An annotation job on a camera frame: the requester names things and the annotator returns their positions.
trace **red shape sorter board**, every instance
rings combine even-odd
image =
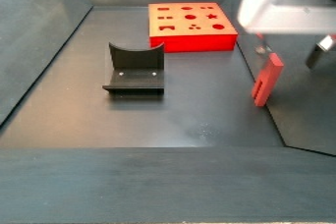
[[[149,4],[151,47],[165,52],[233,50],[237,32],[216,3]]]

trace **red rectangular block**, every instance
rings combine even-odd
[[[232,50],[237,32],[216,3],[149,4],[151,47],[165,52]]]
[[[268,97],[277,83],[284,63],[276,53],[269,54],[269,59],[264,69],[259,73],[257,81],[252,88],[252,97],[255,104],[263,107],[268,101]]]

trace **star-shaped hole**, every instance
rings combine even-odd
[[[208,15],[208,18],[209,18],[209,19],[216,19],[216,15],[209,14],[209,15]]]

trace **black bracket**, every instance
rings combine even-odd
[[[164,43],[148,50],[127,50],[109,43],[113,73],[109,85],[103,85],[111,93],[164,92]]]

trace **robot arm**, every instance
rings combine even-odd
[[[251,33],[336,33],[336,2],[241,0],[237,21]]]

